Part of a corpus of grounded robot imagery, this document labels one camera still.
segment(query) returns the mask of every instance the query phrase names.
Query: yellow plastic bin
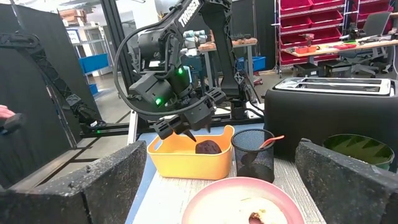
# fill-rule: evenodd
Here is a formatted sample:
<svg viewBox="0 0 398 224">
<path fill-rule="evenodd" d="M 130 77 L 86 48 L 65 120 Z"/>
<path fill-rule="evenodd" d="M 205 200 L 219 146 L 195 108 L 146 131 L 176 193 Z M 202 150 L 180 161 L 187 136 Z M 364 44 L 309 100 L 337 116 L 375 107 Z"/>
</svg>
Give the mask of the yellow plastic bin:
<svg viewBox="0 0 398 224">
<path fill-rule="evenodd" d="M 148 146 L 147 152 L 162 177 L 220 180 L 229 174 L 232 163 L 231 138 L 234 128 L 224 127 L 221 135 L 198 135 L 196 142 L 187 136 L 173 133 L 165 140 L 157 136 Z M 222 151 L 219 154 L 195 154 L 195 146 L 212 140 Z"/>
</svg>

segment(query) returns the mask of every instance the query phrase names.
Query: green bowl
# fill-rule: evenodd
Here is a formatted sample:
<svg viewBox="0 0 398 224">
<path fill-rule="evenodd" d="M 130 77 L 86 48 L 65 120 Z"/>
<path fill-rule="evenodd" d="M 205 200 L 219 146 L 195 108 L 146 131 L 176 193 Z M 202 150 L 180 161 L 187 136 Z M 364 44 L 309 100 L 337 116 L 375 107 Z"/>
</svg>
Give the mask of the green bowl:
<svg viewBox="0 0 398 224">
<path fill-rule="evenodd" d="M 386 144 L 356 134 L 330 136 L 323 142 L 323 147 L 385 170 L 394 159 L 394 151 Z"/>
</svg>

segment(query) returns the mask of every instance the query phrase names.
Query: person's hand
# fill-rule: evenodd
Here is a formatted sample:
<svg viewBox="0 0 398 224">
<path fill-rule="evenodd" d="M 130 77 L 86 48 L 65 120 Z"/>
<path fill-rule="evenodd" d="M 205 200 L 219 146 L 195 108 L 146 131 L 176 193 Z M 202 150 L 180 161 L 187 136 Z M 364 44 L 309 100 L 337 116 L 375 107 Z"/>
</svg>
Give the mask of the person's hand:
<svg viewBox="0 0 398 224">
<path fill-rule="evenodd" d="M 0 119 L 8 119 L 14 115 L 15 113 L 9 110 L 7 106 L 0 105 Z"/>
</svg>

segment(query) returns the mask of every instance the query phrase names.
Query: toaster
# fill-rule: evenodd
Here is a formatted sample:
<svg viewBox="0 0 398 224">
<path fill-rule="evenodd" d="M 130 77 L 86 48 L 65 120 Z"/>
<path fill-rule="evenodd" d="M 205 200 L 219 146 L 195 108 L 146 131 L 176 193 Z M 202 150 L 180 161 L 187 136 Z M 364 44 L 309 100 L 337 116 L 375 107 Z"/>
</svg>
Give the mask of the toaster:
<svg viewBox="0 0 398 224">
<path fill-rule="evenodd" d="M 374 138 L 398 152 L 397 80 L 286 78 L 264 96 L 264 129 L 275 136 L 274 154 L 294 160 L 302 138 L 323 145 L 336 134 Z M 397 159 L 391 164 L 396 171 Z"/>
</svg>

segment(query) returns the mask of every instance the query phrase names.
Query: desk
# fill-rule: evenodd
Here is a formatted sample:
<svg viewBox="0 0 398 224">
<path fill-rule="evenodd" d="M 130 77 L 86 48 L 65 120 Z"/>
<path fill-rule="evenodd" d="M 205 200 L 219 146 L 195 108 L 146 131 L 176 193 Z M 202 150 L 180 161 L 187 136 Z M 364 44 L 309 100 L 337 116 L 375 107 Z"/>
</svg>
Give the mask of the desk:
<svg viewBox="0 0 398 224">
<path fill-rule="evenodd" d="M 362 39 L 358 39 L 357 42 L 362 41 L 362 40 L 366 40 L 368 39 L 368 37 L 362 38 Z M 308 57 L 308 62 L 313 63 L 313 57 L 317 56 L 317 55 L 322 55 L 322 54 L 338 54 L 340 52 L 344 52 L 344 51 L 350 51 L 350 50 L 361 50 L 361 49 L 371 49 L 371 48 L 377 48 L 377 47 L 390 47 L 390 46 L 396 46 L 398 45 L 398 40 L 383 40 L 380 42 L 373 42 L 373 43 L 367 43 L 364 45 L 359 45 L 357 44 L 357 46 L 355 48 L 351 48 L 351 49 L 336 49 L 332 46 L 336 46 L 336 45 L 340 45 L 343 44 L 342 41 L 339 42 L 332 42 L 332 43 L 327 43 L 327 44 L 320 44 L 319 46 L 321 47 L 320 50 L 317 50 L 315 52 L 312 53 L 305 53 L 305 54 L 298 54 L 296 52 L 291 52 L 287 49 L 282 49 L 283 52 L 289 53 L 291 55 L 294 55 L 296 57 Z"/>
<path fill-rule="evenodd" d="M 254 82 L 254 72 L 253 72 L 253 55 L 252 55 L 252 50 L 251 46 L 257 44 L 257 39 L 251 38 L 248 40 L 237 40 L 237 41 L 232 41 L 233 48 L 238 48 L 238 47 L 244 47 L 244 52 L 245 52 L 245 58 L 247 58 L 247 63 L 245 60 L 244 66 L 245 66 L 245 71 L 249 74 L 249 79 L 250 82 L 253 84 Z M 208 42 L 205 44 L 201 44 L 198 48 L 198 50 L 205 55 L 205 62 L 206 62 L 206 71 L 207 71 L 207 78 L 209 81 L 209 87 L 214 87 L 213 83 L 213 74 L 211 72 L 211 61 L 210 61 L 210 56 L 209 52 L 216 51 L 216 45 L 212 42 Z"/>
<path fill-rule="evenodd" d="M 249 128 L 263 128 L 264 124 L 234 126 L 235 132 Z M 223 127 L 212 128 L 211 134 L 221 134 Z M 207 134 L 205 130 L 194 134 Z M 155 138 L 154 133 L 142 134 L 140 139 L 149 144 Z M 295 164 L 275 159 L 274 184 L 288 193 L 297 203 L 305 223 L 324 224 L 318 208 L 305 188 Z M 229 177 L 236 176 L 235 160 Z M 126 224 L 181 224 L 185 207 L 192 197 L 212 180 L 163 178 L 156 171 L 150 157 L 147 158 L 144 175 L 126 220 Z"/>
</svg>

